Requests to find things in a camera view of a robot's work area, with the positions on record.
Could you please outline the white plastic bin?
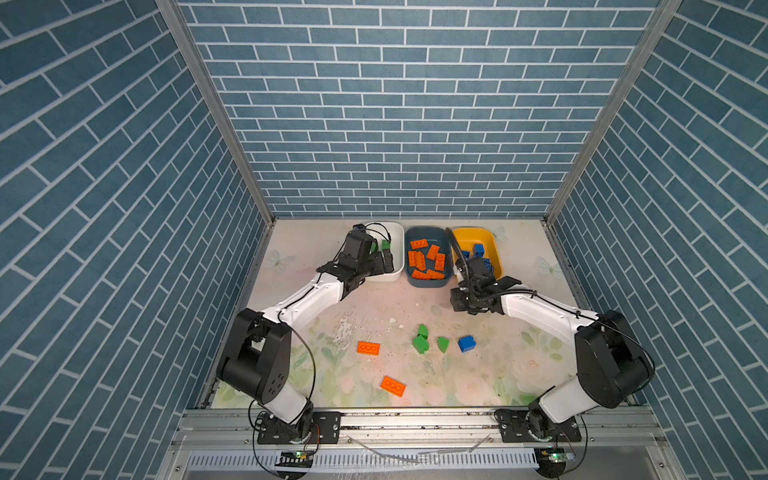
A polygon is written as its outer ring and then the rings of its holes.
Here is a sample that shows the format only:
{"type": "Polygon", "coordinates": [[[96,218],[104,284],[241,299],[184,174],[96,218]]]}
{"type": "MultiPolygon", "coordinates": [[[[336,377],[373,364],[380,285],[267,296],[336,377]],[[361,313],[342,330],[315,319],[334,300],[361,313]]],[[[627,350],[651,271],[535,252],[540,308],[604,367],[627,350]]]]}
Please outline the white plastic bin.
{"type": "Polygon", "coordinates": [[[405,268],[405,230],[396,222],[368,222],[366,232],[376,241],[374,258],[376,273],[368,278],[371,282],[393,282],[397,280],[405,268]],[[389,241],[391,248],[382,251],[380,244],[389,241]]]}

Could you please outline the yellow plastic bin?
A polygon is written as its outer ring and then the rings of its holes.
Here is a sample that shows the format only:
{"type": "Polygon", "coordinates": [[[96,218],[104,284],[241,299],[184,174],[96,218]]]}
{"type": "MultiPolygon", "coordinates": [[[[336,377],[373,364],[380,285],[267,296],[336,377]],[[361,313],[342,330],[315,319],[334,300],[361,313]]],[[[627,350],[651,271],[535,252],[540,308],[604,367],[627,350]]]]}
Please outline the yellow plastic bin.
{"type": "Polygon", "coordinates": [[[470,253],[469,261],[475,257],[473,255],[473,245],[482,243],[485,248],[485,255],[482,258],[488,258],[491,260],[494,266],[494,276],[496,279],[500,279],[503,276],[503,267],[499,255],[499,251],[496,245],[495,237],[493,234],[481,227],[459,227],[452,230],[452,233],[458,242],[460,256],[463,258],[461,251],[465,250],[470,253]]]}

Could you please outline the thin orange brick top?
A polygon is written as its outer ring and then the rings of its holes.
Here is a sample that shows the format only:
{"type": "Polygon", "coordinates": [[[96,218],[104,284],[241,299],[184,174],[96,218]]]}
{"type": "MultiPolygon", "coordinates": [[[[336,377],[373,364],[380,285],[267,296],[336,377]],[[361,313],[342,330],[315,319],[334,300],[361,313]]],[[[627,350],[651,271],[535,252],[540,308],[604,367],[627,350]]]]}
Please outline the thin orange brick top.
{"type": "Polygon", "coordinates": [[[428,273],[425,273],[425,272],[420,271],[420,270],[414,270],[411,273],[411,277],[416,279],[416,280],[430,280],[431,279],[431,277],[430,277],[430,275],[428,273]]]}

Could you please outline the green slope brick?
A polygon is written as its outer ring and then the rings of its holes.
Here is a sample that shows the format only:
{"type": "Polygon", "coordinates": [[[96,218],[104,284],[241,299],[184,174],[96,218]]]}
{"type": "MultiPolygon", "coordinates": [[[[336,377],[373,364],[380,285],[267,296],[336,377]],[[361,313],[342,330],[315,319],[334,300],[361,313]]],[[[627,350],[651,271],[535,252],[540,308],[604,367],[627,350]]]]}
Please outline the green slope brick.
{"type": "Polygon", "coordinates": [[[446,337],[438,337],[437,338],[438,349],[442,353],[446,353],[447,352],[449,344],[450,344],[450,340],[448,338],[446,338],[446,337]]]}
{"type": "Polygon", "coordinates": [[[421,324],[417,329],[417,335],[412,340],[412,346],[419,354],[424,354],[429,350],[429,330],[426,325],[421,324]]]}

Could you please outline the dark teal plastic bin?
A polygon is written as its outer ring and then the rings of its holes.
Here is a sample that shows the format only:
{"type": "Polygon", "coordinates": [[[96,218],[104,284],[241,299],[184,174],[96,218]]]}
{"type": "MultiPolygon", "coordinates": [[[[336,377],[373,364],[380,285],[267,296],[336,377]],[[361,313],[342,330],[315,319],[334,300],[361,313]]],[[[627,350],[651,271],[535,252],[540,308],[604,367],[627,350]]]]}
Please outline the dark teal plastic bin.
{"type": "Polygon", "coordinates": [[[405,232],[405,271],[416,288],[440,288],[448,284],[452,251],[444,229],[414,226],[405,232]]]}

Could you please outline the orange long brick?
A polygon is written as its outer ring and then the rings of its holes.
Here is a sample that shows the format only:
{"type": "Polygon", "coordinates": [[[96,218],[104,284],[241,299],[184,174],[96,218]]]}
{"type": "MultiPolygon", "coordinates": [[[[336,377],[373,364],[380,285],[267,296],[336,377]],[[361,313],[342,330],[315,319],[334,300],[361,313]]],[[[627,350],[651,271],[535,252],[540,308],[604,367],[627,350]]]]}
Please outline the orange long brick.
{"type": "Polygon", "coordinates": [[[357,344],[357,353],[370,356],[378,356],[381,346],[378,343],[359,341],[357,344]]]}

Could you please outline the orange brick front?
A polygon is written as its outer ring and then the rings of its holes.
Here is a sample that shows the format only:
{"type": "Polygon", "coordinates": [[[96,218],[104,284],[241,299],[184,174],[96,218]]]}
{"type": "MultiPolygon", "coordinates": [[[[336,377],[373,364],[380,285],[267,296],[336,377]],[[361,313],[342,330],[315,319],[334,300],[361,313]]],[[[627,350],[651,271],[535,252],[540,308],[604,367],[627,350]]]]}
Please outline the orange brick front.
{"type": "Polygon", "coordinates": [[[406,390],[406,385],[389,376],[385,376],[380,383],[380,388],[392,395],[402,398],[406,390]]]}

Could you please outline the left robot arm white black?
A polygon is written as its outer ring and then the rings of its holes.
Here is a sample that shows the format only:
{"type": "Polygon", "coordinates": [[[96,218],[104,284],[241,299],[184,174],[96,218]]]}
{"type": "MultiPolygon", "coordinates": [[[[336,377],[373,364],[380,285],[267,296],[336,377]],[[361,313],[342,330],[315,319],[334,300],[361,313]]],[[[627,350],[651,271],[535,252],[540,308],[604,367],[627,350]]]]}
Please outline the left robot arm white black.
{"type": "Polygon", "coordinates": [[[216,369],[218,380],[251,397],[290,441],[304,441],[313,427],[310,395],[289,382],[292,340],[323,311],[344,300],[366,279],[394,271],[387,230],[356,224],[334,258],[286,299],[262,311],[244,309],[234,320],[216,369]]]}

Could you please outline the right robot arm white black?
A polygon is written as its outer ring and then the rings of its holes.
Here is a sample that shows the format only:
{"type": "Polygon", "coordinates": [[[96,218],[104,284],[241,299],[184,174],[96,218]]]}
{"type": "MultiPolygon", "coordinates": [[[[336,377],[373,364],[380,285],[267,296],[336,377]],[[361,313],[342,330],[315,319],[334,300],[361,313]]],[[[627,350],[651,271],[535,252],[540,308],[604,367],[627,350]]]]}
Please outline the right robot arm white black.
{"type": "Polygon", "coordinates": [[[550,299],[515,278],[497,279],[480,258],[460,257],[456,272],[460,280],[451,290],[455,311],[498,313],[523,320],[575,353],[575,376],[549,388],[528,407],[528,428],[537,440],[550,440],[575,416],[593,408],[617,407],[655,376],[653,358],[621,313],[581,310],[550,299]]]}

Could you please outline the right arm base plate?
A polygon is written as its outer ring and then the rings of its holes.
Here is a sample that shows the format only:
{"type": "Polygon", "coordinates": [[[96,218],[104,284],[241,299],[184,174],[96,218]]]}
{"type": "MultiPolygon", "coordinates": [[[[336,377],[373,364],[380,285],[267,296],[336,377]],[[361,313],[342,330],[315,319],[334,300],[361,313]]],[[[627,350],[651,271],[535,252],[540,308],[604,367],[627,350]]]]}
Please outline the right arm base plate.
{"type": "Polygon", "coordinates": [[[538,410],[497,409],[493,413],[504,443],[555,442],[572,443],[582,440],[582,433],[574,417],[554,423],[538,410]]]}

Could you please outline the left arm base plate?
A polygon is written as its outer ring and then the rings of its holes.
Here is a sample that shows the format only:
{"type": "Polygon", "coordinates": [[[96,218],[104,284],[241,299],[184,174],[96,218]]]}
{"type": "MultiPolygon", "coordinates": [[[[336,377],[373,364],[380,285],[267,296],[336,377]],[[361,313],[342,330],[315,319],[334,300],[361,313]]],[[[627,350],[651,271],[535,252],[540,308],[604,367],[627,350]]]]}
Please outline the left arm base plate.
{"type": "Polygon", "coordinates": [[[254,421],[260,445],[337,444],[341,413],[314,411],[304,413],[295,424],[288,424],[262,412],[254,421]]]}

